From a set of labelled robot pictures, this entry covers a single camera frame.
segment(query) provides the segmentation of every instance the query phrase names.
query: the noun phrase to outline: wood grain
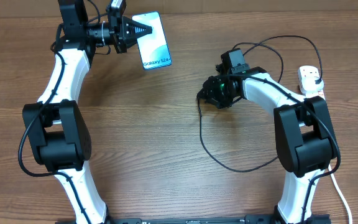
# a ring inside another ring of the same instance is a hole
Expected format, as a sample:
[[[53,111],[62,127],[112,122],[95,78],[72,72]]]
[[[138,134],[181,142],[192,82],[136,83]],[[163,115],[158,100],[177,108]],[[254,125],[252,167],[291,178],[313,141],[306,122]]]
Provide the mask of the wood grain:
[[[336,177],[358,223],[358,11],[164,15],[162,21],[172,66],[145,71],[133,47],[127,54],[95,56],[82,86],[79,106],[92,137],[91,170],[111,213],[117,218],[271,213],[282,194],[282,166],[277,161],[249,174],[219,167],[201,147],[195,96],[235,43],[296,34],[314,41],[323,59],[342,154]],[[54,178],[28,177],[17,164],[22,107],[47,85],[54,65],[49,45],[59,22],[0,19],[0,223],[74,218]],[[269,44],[285,61],[282,84],[297,91],[297,68],[318,66],[313,48],[298,39]],[[255,49],[246,60],[278,78],[280,61],[268,50]],[[202,110],[205,143],[225,164],[245,169],[275,157],[272,120],[257,105],[244,100],[227,110],[204,104]],[[28,143],[24,150],[26,166],[45,171]],[[319,182],[313,211],[347,223],[329,178]]]
[[[111,0],[93,0],[101,13]],[[88,14],[96,14],[84,1]],[[126,14],[358,10],[358,0],[127,0]],[[0,0],[0,18],[60,16],[56,0]]]

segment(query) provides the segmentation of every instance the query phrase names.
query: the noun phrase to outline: wooden table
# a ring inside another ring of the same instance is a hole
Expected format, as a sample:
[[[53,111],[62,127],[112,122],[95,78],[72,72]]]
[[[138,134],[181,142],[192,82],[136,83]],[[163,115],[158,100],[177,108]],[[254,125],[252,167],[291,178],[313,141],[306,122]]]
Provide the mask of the wooden table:
[[[54,66],[49,46],[60,21],[0,19],[0,223],[74,219],[57,180],[29,177],[17,164],[21,111],[45,90]],[[127,54],[95,56],[82,86],[79,106],[92,137],[91,170],[114,217],[273,211],[282,195],[283,167],[276,161],[248,174],[220,167],[201,147],[195,97],[216,74],[220,55],[235,43],[296,34],[314,41],[323,59],[325,94],[342,154],[336,178],[358,223],[358,11],[164,15],[162,21],[172,66],[143,70],[135,46]],[[298,91],[298,67],[318,66],[313,48],[301,39],[268,44],[283,55],[282,84]],[[246,60],[278,78],[280,61],[272,52],[255,49]],[[202,110],[204,141],[225,164],[245,169],[275,157],[272,120],[257,105],[242,100],[226,110],[204,104]],[[34,172],[45,171],[28,142],[24,162]],[[313,211],[347,223],[329,177],[318,184]]]

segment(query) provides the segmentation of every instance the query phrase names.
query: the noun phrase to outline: wooden surface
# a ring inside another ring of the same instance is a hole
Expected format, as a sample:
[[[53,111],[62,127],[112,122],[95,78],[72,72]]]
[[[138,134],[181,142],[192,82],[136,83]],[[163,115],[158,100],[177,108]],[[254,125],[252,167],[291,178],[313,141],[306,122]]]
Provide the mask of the wooden surface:
[[[162,21],[172,66],[143,70],[135,46],[127,54],[96,55],[82,86],[79,106],[92,137],[91,171],[110,212],[118,218],[271,213],[282,194],[284,169],[276,161],[237,174],[217,165],[200,144],[195,97],[235,43],[296,34],[313,40],[323,59],[342,154],[336,178],[358,223],[358,11],[164,15]],[[26,176],[17,164],[21,111],[49,81],[54,65],[49,46],[59,22],[0,19],[0,223],[74,218],[57,180]],[[318,66],[313,48],[298,39],[269,44],[285,61],[282,84],[297,91],[297,68]],[[272,52],[255,49],[246,60],[278,78],[280,61]],[[246,169],[275,157],[272,120],[257,105],[242,100],[227,110],[204,104],[202,110],[205,143],[225,164]],[[24,162],[34,172],[45,171],[28,142]],[[313,211],[347,223],[331,179],[320,180]]]
[[[93,0],[101,13],[111,0]],[[84,0],[88,14],[93,6]],[[127,0],[126,14],[358,10],[358,0]],[[60,16],[57,0],[0,0],[0,17]]]

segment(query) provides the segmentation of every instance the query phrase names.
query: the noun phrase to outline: white power adapter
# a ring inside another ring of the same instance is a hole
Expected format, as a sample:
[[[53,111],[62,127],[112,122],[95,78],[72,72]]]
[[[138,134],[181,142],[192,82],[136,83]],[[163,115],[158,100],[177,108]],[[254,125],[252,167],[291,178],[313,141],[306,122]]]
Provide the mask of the white power adapter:
[[[320,79],[318,69],[310,65],[304,65],[298,69],[299,89],[307,97],[321,96],[325,99],[323,88],[324,81],[316,83]]]

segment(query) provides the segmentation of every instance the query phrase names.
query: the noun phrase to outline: phone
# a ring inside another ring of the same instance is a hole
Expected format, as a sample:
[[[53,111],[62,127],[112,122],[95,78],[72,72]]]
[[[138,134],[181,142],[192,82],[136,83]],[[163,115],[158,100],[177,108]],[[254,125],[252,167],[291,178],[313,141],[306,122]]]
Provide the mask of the phone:
[[[137,39],[143,68],[152,69],[172,64],[171,55],[162,28],[160,14],[148,12],[132,16],[132,20],[151,26],[153,32]]]

